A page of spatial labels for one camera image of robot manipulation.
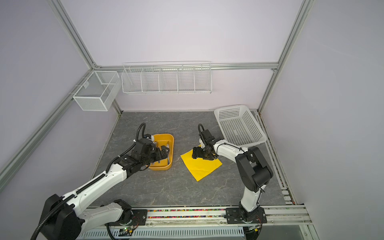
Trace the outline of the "yellow paper napkin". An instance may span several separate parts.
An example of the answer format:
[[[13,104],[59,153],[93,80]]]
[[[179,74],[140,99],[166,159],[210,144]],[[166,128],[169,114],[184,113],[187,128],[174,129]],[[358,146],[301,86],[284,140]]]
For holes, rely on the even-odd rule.
[[[192,155],[193,150],[190,150],[189,152],[181,155],[181,159],[197,182],[213,173],[222,165],[222,162],[219,159],[212,161],[204,160],[202,158],[193,159]]]

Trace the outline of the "white perforated plastic basket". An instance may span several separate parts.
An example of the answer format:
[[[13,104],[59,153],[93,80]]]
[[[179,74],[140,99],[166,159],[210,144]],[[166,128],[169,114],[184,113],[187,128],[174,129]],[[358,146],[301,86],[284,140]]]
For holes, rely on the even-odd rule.
[[[229,143],[249,148],[267,141],[266,134],[247,106],[223,107],[214,110],[214,114]]]

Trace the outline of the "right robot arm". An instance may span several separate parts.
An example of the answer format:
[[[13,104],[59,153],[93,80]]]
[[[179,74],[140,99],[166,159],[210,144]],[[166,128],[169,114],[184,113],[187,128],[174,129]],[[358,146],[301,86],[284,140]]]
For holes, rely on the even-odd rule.
[[[222,138],[215,138],[202,124],[198,124],[200,146],[193,148],[193,159],[213,161],[225,157],[236,163],[242,183],[245,186],[239,206],[226,208],[228,224],[267,223],[265,210],[260,206],[260,198],[274,173],[261,150],[256,147],[240,147]]]

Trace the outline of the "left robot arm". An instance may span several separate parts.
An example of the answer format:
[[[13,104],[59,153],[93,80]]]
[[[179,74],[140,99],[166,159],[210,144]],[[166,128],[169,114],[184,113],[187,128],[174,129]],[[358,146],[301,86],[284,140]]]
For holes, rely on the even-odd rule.
[[[154,136],[144,133],[145,128],[146,124],[142,123],[134,143],[113,158],[101,174],[61,197],[57,194],[49,197],[31,238],[35,240],[43,234],[48,240],[75,240],[84,232],[101,225],[109,227],[112,223],[137,227],[140,218],[123,200],[96,209],[89,210],[88,207],[133,174],[148,169],[152,163],[168,159],[170,148],[159,147]]]

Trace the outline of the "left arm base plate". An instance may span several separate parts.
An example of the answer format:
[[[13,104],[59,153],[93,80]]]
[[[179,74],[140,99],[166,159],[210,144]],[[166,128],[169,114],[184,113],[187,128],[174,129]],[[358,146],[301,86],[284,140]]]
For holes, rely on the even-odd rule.
[[[130,212],[124,211],[121,218],[109,223],[109,226],[144,226],[148,215],[147,209],[133,209]]]

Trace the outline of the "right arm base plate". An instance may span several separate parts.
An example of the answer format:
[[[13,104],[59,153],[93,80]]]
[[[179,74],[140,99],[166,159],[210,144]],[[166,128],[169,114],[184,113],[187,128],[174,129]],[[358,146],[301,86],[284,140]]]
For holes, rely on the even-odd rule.
[[[265,224],[268,222],[265,210],[260,206],[252,212],[247,212],[240,207],[226,208],[224,218],[227,219],[228,224]]]

